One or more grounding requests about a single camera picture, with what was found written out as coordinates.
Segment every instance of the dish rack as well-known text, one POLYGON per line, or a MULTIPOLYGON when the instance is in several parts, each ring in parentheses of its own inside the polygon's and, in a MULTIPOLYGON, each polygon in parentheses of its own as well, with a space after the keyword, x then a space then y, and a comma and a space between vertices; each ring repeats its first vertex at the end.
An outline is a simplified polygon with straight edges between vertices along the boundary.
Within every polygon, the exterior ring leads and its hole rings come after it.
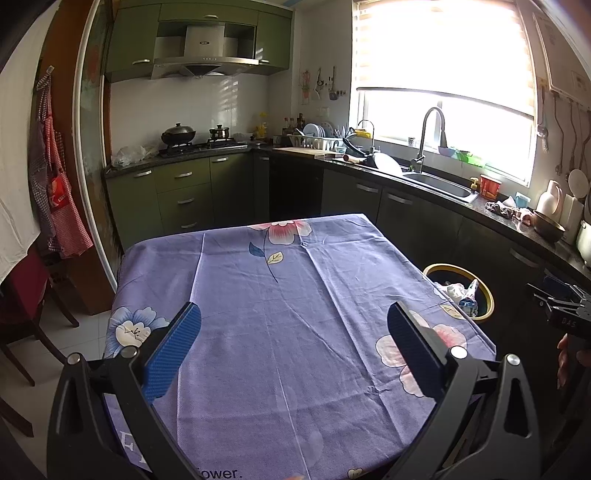
POLYGON ((342 145, 340 138, 308 137, 306 135, 288 135, 292 147, 315 148, 317 150, 335 150, 342 145))

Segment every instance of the countertop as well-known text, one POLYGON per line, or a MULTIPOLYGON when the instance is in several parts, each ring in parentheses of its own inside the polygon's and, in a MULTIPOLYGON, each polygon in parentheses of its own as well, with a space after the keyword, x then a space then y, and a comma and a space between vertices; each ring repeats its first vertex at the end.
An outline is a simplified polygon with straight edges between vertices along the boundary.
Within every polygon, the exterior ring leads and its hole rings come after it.
MULTIPOLYGON (((391 176, 370 167, 349 164, 343 160, 299 157, 292 154, 288 155, 277 150, 274 151, 273 147, 270 145, 254 148, 250 145, 243 144, 237 147, 212 148, 211 150, 191 152, 190 154, 175 158, 162 158, 157 155, 156 157, 146 159, 142 162, 119 170, 107 167, 105 169, 104 175, 105 178, 108 179, 135 171, 145 170, 146 168, 157 167, 170 163, 178 163, 195 158, 214 157, 217 155, 257 150, 269 154, 272 153, 274 158, 284 157, 286 159, 289 158, 292 161, 294 159, 298 159, 298 161, 309 164, 318 164, 318 162, 320 162, 325 168, 340 171, 349 175, 354 175, 359 179, 377 183, 385 187, 397 189, 401 192, 414 195, 415 197, 422 198, 431 203, 435 203, 436 205, 440 205, 449 210, 457 212, 463 217, 484 225, 491 230, 507 237, 516 244, 526 248, 532 254, 542 258, 544 261, 547 261, 549 264, 553 265, 558 270, 571 277, 572 281, 581 286, 581 288, 591 291, 591 270, 585 267, 583 259, 574 246, 569 245, 562 240, 558 241, 556 244, 551 244, 539 236, 533 227, 526 226, 516 219, 507 220, 500 215, 496 215, 489 210, 486 210, 484 207, 485 203, 487 202, 486 199, 477 197, 472 203, 460 202, 459 200, 434 192, 420 184, 405 180, 402 177, 391 176)), ((408 162, 405 160, 398 158, 396 160, 398 160, 400 163, 408 164, 408 162)), ((454 181, 467 186, 467 180, 460 179, 445 172, 434 170, 428 167, 424 167, 424 171, 445 178, 446 180, 454 181)))

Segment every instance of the small pot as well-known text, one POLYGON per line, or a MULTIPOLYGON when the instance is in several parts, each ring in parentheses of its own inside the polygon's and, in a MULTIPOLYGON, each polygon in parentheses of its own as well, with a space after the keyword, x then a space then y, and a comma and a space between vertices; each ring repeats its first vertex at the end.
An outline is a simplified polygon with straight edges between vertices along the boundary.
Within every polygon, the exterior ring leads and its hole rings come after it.
POLYGON ((195 130, 192 127, 177 124, 176 127, 169 128, 160 136, 162 142, 169 147, 175 145, 184 145, 190 143, 195 136, 195 130))
POLYGON ((217 128, 210 128, 209 133, 212 136, 212 140, 223 140, 224 138, 230 138, 230 129, 222 128, 218 125, 217 128))
POLYGON ((552 218, 544 215, 543 213, 534 210, 534 216, 532 217, 534 230, 540 234, 542 238, 545 238, 551 244, 555 244, 564 235, 564 228, 559 223, 556 223, 552 218))

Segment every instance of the flower pattern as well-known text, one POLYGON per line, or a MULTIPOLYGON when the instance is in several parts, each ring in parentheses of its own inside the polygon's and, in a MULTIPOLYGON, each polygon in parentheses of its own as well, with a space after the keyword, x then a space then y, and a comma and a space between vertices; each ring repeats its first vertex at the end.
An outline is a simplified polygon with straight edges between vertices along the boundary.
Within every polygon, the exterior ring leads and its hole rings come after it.
POLYGON ((119 307, 109 319, 104 357, 116 356, 124 346, 140 347, 152 330, 168 324, 164 317, 156 317, 150 307, 133 313, 127 307, 119 307))
MULTIPOLYGON (((412 310, 409 312, 419 325, 429 328, 429 324, 417 312, 412 310)), ((466 337, 464 337, 464 335, 455 327, 440 323, 439 325, 435 325, 433 330, 439 335, 439 338, 443 340, 443 343, 445 343, 448 348, 455 345, 460 345, 466 348, 466 337)), ((404 367, 401 370, 398 379, 402 383, 402 387, 406 393, 414 395, 415 397, 424 397, 423 392, 421 392, 417 381, 406 363, 406 360, 402 357, 402 354, 391 335, 385 335, 378 339, 375 344, 375 349, 378 351, 382 363, 387 367, 404 367)))
POLYGON ((260 223, 249 225, 254 230, 269 230, 269 241, 274 245, 291 245, 296 235, 308 236, 312 228, 303 220, 287 220, 285 222, 260 223))

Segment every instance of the purple tablecloth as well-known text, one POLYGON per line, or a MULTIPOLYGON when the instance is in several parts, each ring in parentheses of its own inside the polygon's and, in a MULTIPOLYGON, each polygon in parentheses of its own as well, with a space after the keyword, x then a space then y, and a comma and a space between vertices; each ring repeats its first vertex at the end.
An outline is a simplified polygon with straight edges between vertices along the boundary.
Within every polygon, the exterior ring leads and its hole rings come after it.
MULTIPOLYGON (((191 300, 202 329, 154 405, 205 478, 342 480, 398 456, 434 402, 388 335, 402 300, 448 345, 494 346, 364 215, 185 233, 125 255, 105 356, 191 300)), ((147 468, 113 397, 114 425, 147 468)))

